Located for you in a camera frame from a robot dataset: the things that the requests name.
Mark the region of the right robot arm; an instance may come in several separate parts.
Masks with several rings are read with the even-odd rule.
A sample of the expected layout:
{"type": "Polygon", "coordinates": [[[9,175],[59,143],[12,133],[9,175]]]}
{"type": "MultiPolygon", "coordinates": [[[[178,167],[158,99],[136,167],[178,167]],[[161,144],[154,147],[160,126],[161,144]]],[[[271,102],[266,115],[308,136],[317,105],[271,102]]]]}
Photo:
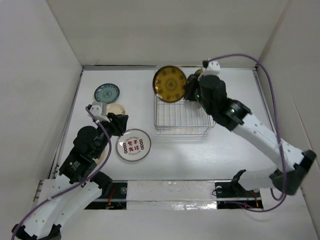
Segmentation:
{"type": "Polygon", "coordinates": [[[256,171],[238,171],[230,183],[232,193],[242,197],[250,190],[275,188],[295,195],[317,155],[278,139],[247,106],[227,97],[226,84],[218,76],[201,73],[196,87],[195,99],[218,125],[247,140],[274,164],[256,171]]]}

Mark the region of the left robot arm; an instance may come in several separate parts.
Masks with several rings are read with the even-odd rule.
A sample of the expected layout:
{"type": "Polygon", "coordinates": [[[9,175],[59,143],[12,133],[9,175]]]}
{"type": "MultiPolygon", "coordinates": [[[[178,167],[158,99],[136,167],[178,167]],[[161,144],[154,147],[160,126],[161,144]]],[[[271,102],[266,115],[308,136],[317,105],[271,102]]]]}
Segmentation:
{"type": "Polygon", "coordinates": [[[96,160],[106,148],[112,148],[111,137],[124,135],[129,117],[108,112],[101,101],[94,101],[85,110],[96,126],[78,130],[49,195],[13,227],[11,239],[59,240],[69,220],[93,200],[111,194],[113,180],[101,172],[107,162],[97,164],[96,160]]]}

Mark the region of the gold and black round plate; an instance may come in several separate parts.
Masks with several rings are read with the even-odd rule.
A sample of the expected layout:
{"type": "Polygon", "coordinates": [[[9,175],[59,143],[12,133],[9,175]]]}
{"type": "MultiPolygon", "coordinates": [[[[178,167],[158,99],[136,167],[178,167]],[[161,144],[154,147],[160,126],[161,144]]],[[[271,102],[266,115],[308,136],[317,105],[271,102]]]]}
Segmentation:
{"type": "Polygon", "coordinates": [[[184,72],[172,65],[159,68],[152,80],[155,95],[166,103],[180,101],[185,95],[187,77],[184,72]]]}

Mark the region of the round bamboo woven plate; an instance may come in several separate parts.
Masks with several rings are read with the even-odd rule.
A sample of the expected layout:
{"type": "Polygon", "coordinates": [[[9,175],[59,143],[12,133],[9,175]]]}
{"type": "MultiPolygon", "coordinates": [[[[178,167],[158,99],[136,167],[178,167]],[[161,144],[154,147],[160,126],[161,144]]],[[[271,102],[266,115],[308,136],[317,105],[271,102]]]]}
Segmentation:
{"type": "Polygon", "coordinates": [[[202,69],[198,69],[198,70],[194,73],[194,75],[195,75],[195,76],[200,76],[203,72],[204,72],[204,71],[203,71],[202,69]]]}

